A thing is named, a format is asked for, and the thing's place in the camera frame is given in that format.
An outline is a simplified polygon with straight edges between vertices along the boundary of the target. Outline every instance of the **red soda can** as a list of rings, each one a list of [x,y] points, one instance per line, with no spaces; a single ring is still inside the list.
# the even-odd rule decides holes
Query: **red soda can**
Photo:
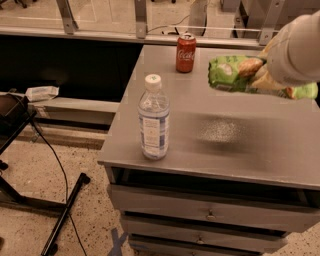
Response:
[[[191,72],[193,69],[195,52],[195,37],[190,33],[182,34],[178,39],[176,69],[183,73]]]

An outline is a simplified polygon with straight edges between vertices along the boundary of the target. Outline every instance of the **plastic bottle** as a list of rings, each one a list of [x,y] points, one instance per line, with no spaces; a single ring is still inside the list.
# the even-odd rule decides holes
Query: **plastic bottle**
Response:
[[[146,91],[138,112],[143,154],[150,159],[163,158],[169,145],[169,98],[161,90],[161,77],[151,74],[145,78]]]

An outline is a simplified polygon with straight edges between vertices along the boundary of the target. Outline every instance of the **drawer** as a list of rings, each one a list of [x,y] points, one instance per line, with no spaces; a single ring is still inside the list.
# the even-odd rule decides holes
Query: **drawer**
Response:
[[[141,236],[130,236],[129,244],[137,251],[157,252],[175,256],[258,256],[260,253],[252,253],[240,250],[232,250],[219,247],[201,247],[176,241],[160,240]]]
[[[249,233],[223,226],[204,226],[169,218],[122,216],[121,224],[129,234],[261,253],[273,253],[286,244],[286,239],[277,236]]]
[[[305,206],[110,185],[115,209],[262,229],[303,232],[320,220]]]

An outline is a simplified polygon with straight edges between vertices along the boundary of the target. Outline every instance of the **cabinet top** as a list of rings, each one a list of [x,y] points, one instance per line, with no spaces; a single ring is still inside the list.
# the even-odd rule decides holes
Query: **cabinet top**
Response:
[[[227,93],[208,84],[209,61],[258,52],[197,48],[194,68],[175,70],[176,47],[144,46],[98,162],[216,179],[320,190],[320,114],[315,101]],[[170,98],[167,156],[146,159],[137,106],[146,75],[159,74]]]

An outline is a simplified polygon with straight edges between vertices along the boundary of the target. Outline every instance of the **drawer handle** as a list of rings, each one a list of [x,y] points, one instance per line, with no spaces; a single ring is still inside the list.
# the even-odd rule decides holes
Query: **drawer handle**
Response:
[[[216,219],[216,216],[214,216],[212,210],[210,210],[209,214],[207,215],[207,220],[214,221],[215,219]]]
[[[197,244],[204,244],[201,236],[199,236],[199,239],[197,240]]]

